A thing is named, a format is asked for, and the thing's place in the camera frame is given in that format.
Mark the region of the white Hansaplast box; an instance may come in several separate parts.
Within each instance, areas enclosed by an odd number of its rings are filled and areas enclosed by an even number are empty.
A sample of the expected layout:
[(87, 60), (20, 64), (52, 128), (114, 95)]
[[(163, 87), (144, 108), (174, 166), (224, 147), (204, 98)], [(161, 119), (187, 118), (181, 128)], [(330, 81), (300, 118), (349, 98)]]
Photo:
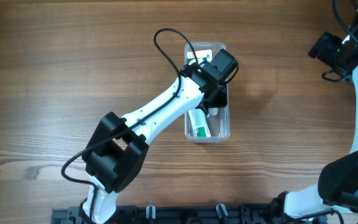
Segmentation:
[[(203, 61), (207, 61), (207, 62), (210, 62), (212, 61), (212, 58), (213, 58), (213, 51), (208, 49), (208, 50), (199, 50), (199, 51), (196, 51), (196, 56), (198, 57), (197, 58), (197, 61), (199, 63), (203, 62)], [(186, 57), (185, 57), (185, 62), (186, 64), (188, 64), (188, 61), (195, 58), (194, 54), (192, 51), (190, 52), (187, 52), (186, 53)]]

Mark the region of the white green medicine box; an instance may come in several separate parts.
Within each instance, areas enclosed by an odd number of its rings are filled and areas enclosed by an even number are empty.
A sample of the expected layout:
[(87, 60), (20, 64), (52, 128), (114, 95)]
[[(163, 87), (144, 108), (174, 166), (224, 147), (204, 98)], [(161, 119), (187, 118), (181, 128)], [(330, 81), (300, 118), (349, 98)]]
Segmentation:
[(193, 135), (199, 138), (209, 138), (211, 133), (206, 121), (206, 116), (201, 109), (193, 109), (188, 112)]

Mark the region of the dark green round-logo box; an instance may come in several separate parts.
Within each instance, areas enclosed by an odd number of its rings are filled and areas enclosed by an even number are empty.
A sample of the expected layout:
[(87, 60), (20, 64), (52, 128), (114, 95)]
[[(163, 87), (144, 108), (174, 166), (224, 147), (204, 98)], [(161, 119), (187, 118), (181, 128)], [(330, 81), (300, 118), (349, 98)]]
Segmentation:
[(191, 67), (195, 67), (197, 64), (198, 64), (198, 61), (195, 58), (188, 61), (188, 65)]

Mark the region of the white spray bottle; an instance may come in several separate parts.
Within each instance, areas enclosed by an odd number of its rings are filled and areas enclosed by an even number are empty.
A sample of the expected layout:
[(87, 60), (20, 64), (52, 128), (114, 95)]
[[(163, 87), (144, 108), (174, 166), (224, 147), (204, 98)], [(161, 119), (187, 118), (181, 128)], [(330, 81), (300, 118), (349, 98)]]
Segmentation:
[(208, 111), (211, 116), (217, 116), (219, 114), (219, 108), (210, 108)]

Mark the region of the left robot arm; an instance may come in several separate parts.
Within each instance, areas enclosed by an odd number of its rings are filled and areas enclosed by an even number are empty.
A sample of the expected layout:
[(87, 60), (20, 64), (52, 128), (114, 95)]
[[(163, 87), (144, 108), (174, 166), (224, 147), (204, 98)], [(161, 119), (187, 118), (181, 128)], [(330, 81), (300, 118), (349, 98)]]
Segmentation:
[(150, 143), (178, 117), (195, 108), (223, 107), (228, 76), (238, 62), (221, 49), (211, 61), (185, 65), (161, 95), (131, 113), (105, 115), (82, 155), (92, 186), (83, 202), (86, 223), (106, 223), (116, 211), (119, 192), (140, 172)]

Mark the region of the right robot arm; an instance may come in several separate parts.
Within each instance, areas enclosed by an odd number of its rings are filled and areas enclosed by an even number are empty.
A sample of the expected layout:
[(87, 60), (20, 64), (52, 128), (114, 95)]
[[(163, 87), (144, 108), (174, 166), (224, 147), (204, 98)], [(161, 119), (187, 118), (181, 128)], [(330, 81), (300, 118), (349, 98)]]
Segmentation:
[(348, 155), (326, 165), (318, 183), (297, 192), (283, 192), (274, 198), (265, 212), (268, 222), (314, 222), (328, 214), (358, 213), (358, 2), (354, 20), (348, 26), (332, 2), (335, 18), (347, 33), (345, 39), (325, 32), (308, 55), (330, 67), (322, 74), (324, 80), (331, 73), (338, 74), (337, 82), (347, 81), (356, 91), (356, 126)]

